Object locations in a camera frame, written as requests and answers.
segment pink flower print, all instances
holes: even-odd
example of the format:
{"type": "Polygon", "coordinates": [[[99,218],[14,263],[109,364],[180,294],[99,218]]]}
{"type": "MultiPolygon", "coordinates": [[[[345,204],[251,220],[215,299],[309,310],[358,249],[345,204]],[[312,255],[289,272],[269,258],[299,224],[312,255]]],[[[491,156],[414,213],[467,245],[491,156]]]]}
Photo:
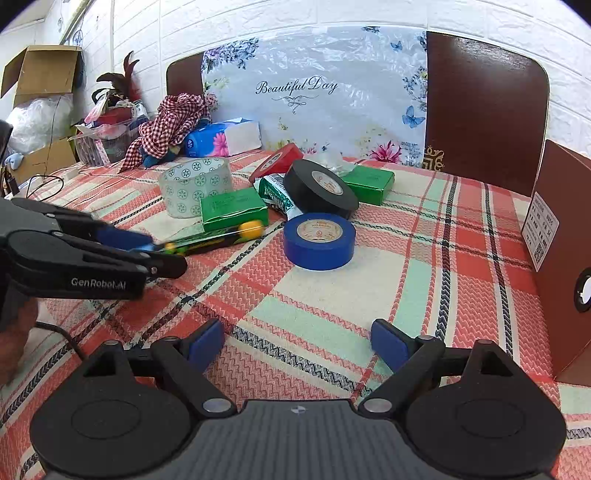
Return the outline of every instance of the pink flower print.
{"type": "Polygon", "coordinates": [[[390,163],[400,163],[402,160],[402,148],[398,142],[389,141],[388,145],[378,145],[378,148],[371,151],[369,158],[378,161],[387,161],[390,163]]]}
{"type": "Polygon", "coordinates": [[[213,137],[213,152],[212,157],[229,157],[228,142],[226,141],[226,134],[218,133],[213,137]]]}

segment blue gripper pad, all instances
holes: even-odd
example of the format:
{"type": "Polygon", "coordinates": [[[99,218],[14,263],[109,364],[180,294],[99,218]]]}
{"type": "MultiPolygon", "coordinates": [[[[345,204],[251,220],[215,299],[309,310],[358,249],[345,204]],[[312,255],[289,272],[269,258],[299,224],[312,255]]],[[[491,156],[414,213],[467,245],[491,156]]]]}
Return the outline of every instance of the blue gripper pad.
{"type": "Polygon", "coordinates": [[[224,339],[222,322],[217,321],[191,343],[187,359],[200,373],[205,372],[222,350],[224,339]]]}
{"type": "Polygon", "coordinates": [[[379,322],[371,326],[371,348],[394,373],[410,357],[406,344],[379,322]]]}
{"type": "Polygon", "coordinates": [[[106,247],[131,250],[152,243],[152,237],[144,233],[120,230],[114,226],[105,226],[96,231],[96,239],[106,247]]]}

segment label sticker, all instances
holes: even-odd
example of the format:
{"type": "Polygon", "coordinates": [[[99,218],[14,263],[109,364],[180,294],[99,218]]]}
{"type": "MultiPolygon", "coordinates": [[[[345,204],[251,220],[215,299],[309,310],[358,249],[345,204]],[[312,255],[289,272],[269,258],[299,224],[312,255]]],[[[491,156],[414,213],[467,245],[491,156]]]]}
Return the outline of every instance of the label sticker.
{"type": "Polygon", "coordinates": [[[281,156],[280,153],[276,153],[275,155],[273,155],[272,157],[268,158],[267,161],[265,163],[263,163],[262,165],[262,169],[266,170],[268,169],[271,165],[273,165],[277,160],[279,160],[279,157],[281,156]]]}
{"type": "Polygon", "coordinates": [[[315,179],[316,183],[326,191],[334,193],[335,195],[343,194],[343,189],[340,187],[340,185],[321,171],[314,170],[312,172],[312,178],[315,179]]]}
{"type": "Polygon", "coordinates": [[[534,193],[530,211],[523,226],[523,238],[534,262],[535,271],[539,271],[558,230],[558,219],[544,199],[534,193]]]}
{"type": "Polygon", "coordinates": [[[325,244],[340,238],[343,235],[343,229],[338,223],[330,220],[306,220],[298,225],[297,234],[309,242],[325,244]]]}

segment blue electrical tape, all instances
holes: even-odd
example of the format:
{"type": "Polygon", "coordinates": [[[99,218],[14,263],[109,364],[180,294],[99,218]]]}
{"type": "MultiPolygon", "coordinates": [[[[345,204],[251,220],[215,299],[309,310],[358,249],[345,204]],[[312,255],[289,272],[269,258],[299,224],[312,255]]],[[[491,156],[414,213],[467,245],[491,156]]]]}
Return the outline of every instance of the blue electrical tape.
{"type": "Polygon", "coordinates": [[[332,270],[348,263],[355,249],[355,228],[330,213],[306,213],[285,224],[284,253],[308,270],[332,270]]]}

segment tissue box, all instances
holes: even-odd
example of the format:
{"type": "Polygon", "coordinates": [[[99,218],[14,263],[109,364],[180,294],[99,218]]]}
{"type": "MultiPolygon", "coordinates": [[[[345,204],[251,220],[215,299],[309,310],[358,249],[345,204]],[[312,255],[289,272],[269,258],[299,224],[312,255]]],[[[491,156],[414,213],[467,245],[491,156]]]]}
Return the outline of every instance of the tissue box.
{"type": "Polygon", "coordinates": [[[183,142],[188,157],[231,157],[261,148],[258,122],[235,118],[193,130],[183,142]]]}

